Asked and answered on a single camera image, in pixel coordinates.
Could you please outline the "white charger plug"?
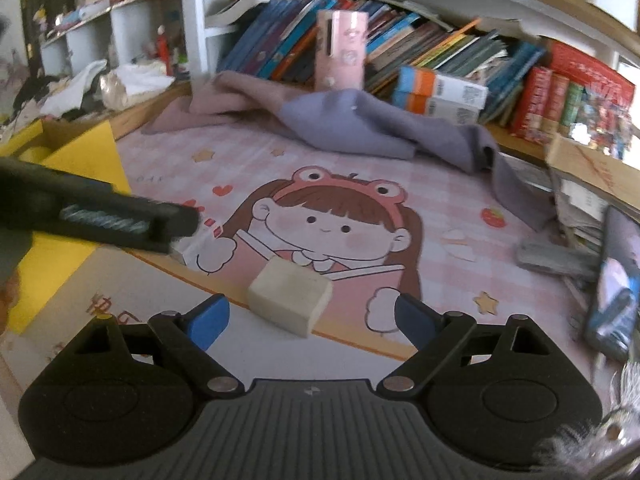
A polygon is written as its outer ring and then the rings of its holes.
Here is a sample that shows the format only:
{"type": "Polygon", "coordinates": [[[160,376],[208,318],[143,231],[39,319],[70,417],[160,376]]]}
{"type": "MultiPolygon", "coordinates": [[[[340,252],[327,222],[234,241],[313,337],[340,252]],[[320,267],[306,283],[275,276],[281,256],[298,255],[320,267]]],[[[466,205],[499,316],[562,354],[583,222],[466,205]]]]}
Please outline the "white charger plug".
{"type": "Polygon", "coordinates": [[[333,283],[279,257],[270,259],[247,289],[250,310],[269,323],[307,338],[332,299],[333,283]]]}

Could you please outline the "yellow tape roll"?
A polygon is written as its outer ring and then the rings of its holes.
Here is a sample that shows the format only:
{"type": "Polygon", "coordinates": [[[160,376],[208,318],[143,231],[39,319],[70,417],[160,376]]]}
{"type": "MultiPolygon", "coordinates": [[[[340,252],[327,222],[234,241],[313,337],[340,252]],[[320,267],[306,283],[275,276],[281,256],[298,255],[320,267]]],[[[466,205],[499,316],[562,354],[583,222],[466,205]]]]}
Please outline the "yellow tape roll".
{"type": "Polygon", "coordinates": [[[30,162],[31,164],[41,164],[52,154],[52,150],[44,145],[33,145],[25,148],[16,156],[22,162],[30,162]]]}

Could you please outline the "white clothes pile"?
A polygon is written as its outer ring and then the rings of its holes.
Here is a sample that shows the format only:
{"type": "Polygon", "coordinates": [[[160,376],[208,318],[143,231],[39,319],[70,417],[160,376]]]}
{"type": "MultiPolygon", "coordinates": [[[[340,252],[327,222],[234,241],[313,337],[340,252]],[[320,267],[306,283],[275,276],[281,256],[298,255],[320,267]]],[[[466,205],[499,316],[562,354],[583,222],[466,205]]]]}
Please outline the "white clothes pile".
{"type": "Polygon", "coordinates": [[[53,117],[75,120],[102,110],[96,97],[99,76],[104,75],[107,60],[91,62],[73,77],[29,76],[22,81],[10,106],[1,110],[1,125],[9,125],[18,116],[53,117]]]}

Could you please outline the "pink printed tablecloth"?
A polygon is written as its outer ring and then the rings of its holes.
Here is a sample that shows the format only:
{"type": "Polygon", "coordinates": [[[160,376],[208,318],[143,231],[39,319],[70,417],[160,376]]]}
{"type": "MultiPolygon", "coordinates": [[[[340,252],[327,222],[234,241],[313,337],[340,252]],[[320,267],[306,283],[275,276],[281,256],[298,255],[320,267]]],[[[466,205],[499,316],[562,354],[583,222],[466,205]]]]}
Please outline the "pink printed tablecloth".
{"type": "Polygon", "coordinates": [[[49,166],[198,208],[202,234],[177,258],[39,235],[21,267],[20,302],[1,333],[1,390],[16,400],[94,316],[144,322],[207,296],[230,301],[213,355],[244,382],[379,380],[411,354],[393,306],[408,292],[482,323],[533,318],[606,393],[612,370],[578,336],[582,311],[558,279],[519,268],[532,229],[501,206],[490,177],[431,157],[411,162],[323,153],[247,127],[115,139],[99,125],[58,148],[33,126],[21,136],[49,166]],[[258,318],[246,292],[273,258],[332,284],[308,338],[258,318]]]}

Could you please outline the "black smartphone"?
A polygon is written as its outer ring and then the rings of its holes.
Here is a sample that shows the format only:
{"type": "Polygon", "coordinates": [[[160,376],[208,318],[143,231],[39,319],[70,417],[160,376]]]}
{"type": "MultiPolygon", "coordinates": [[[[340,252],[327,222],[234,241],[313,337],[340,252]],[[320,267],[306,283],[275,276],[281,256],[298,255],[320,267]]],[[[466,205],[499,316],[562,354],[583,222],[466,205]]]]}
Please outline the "black smartphone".
{"type": "Polygon", "coordinates": [[[584,338],[608,359],[625,362],[639,319],[639,222],[608,206],[603,227],[600,270],[584,338]]]}

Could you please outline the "stack of papers and books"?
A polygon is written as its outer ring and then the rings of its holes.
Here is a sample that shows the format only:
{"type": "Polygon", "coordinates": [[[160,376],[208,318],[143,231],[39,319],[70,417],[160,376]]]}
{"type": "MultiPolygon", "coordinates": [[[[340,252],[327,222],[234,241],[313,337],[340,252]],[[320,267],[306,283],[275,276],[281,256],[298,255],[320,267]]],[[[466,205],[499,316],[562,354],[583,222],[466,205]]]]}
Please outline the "stack of papers and books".
{"type": "Polygon", "coordinates": [[[554,217],[544,234],[515,248],[515,262],[525,270],[555,275],[577,303],[588,308],[597,281],[604,216],[614,206],[639,218],[639,164],[628,165],[557,134],[544,149],[546,169],[526,174],[527,183],[547,194],[554,217]]]}

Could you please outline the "purple pink towel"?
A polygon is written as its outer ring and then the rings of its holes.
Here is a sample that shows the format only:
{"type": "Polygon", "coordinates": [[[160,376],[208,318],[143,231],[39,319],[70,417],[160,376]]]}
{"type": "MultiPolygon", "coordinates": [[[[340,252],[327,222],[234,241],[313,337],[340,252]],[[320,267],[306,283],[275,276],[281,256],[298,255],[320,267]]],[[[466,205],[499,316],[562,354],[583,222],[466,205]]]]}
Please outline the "purple pink towel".
{"type": "Polygon", "coordinates": [[[407,112],[362,90],[309,92],[250,75],[222,72],[192,96],[170,102],[147,134],[252,122],[320,151],[402,160],[437,157],[467,174],[488,170],[496,200],[536,231],[554,218],[550,198],[510,167],[489,131],[407,112]]]}

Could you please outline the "orange white medicine boxes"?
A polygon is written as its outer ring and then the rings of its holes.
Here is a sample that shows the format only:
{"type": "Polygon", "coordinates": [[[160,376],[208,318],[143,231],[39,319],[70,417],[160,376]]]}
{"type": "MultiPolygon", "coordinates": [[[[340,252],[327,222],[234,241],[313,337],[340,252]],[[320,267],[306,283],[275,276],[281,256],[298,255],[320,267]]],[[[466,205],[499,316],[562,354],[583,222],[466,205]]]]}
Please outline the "orange white medicine boxes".
{"type": "Polygon", "coordinates": [[[392,104],[407,112],[465,126],[477,123],[487,97],[488,89],[474,81],[428,68],[402,66],[392,104]]]}

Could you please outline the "red dictionary books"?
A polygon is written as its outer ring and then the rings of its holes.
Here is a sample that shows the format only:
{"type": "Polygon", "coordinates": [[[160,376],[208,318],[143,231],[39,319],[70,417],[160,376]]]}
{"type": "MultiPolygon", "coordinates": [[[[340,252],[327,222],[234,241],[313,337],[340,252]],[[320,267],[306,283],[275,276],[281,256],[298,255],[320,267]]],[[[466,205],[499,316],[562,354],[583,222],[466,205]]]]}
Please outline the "red dictionary books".
{"type": "Polygon", "coordinates": [[[556,39],[528,72],[511,116],[510,135],[546,145],[583,124],[589,144],[606,151],[624,128],[636,85],[594,56],[556,39]]]}

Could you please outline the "row of blue books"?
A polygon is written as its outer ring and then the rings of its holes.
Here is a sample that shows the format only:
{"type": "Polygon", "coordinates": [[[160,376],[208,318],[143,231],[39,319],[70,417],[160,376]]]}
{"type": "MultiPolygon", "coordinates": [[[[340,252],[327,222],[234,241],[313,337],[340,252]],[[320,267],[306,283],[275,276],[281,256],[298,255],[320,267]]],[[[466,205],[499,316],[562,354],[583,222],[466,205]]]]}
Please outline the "row of blue books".
{"type": "Polygon", "coordinates": [[[482,32],[478,21],[455,28],[411,2],[238,0],[208,20],[242,29],[219,69],[314,88],[321,10],[368,14],[363,91],[392,104],[402,66],[465,78],[488,89],[480,124],[513,103],[525,76],[544,55],[533,42],[509,38],[497,29],[482,32]]]}

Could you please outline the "pink pencil holder box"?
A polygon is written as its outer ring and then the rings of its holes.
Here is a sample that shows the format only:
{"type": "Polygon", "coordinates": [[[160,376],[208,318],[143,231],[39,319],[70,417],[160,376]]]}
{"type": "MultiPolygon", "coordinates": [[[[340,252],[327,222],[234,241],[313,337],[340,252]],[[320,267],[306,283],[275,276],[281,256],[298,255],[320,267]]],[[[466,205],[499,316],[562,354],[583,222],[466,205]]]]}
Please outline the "pink pencil holder box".
{"type": "Polygon", "coordinates": [[[318,12],[314,90],[363,89],[368,19],[359,11],[318,12]]]}

